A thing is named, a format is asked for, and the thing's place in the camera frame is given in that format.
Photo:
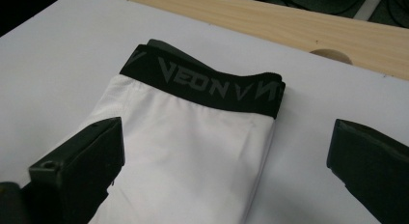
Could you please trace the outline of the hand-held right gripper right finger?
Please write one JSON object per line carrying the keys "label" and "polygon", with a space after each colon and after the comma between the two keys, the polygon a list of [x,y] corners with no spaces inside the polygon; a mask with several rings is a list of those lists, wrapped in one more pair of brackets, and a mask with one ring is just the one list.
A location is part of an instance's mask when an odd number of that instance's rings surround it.
{"label": "hand-held right gripper right finger", "polygon": [[409,224],[409,147],[337,119],[326,164],[381,224]]}

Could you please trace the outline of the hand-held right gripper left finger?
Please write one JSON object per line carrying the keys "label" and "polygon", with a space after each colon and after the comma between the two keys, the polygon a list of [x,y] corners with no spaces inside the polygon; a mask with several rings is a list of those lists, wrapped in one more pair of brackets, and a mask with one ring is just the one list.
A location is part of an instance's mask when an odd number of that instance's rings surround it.
{"label": "hand-held right gripper left finger", "polygon": [[122,119],[90,124],[29,167],[33,224],[88,224],[124,166]]}

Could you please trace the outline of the white shorts with black waistband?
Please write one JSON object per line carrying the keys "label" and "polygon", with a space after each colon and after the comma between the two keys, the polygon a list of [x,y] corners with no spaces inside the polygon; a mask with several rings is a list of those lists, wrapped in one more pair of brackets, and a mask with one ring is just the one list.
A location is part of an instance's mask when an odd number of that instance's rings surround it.
{"label": "white shorts with black waistband", "polygon": [[214,70],[162,41],[138,45],[84,121],[121,118],[125,165],[75,224],[243,224],[285,86],[273,72]]}

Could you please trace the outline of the white board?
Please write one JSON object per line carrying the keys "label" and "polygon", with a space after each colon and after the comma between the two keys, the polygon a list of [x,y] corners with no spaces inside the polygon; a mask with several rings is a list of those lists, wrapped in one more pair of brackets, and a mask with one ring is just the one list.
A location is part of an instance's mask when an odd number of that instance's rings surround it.
{"label": "white board", "polygon": [[330,139],[345,119],[409,146],[409,81],[126,0],[59,0],[0,37],[0,182],[25,182],[151,39],[216,70],[285,81],[247,224],[378,224],[327,168]]}

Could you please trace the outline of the wooden table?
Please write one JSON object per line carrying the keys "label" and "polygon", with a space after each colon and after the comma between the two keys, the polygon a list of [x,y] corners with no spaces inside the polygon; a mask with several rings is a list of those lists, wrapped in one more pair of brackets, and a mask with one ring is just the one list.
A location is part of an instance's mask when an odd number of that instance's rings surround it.
{"label": "wooden table", "polygon": [[409,81],[409,30],[252,0],[127,0],[311,52],[329,48],[354,65]]}

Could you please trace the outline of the white metal desk frame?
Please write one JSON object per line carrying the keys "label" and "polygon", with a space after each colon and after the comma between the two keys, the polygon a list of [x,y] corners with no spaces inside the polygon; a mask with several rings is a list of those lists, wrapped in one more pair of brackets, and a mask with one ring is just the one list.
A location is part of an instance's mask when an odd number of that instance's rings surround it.
{"label": "white metal desk frame", "polygon": [[381,1],[382,0],[365,0],[353,18],[356,20],[369,21]]}

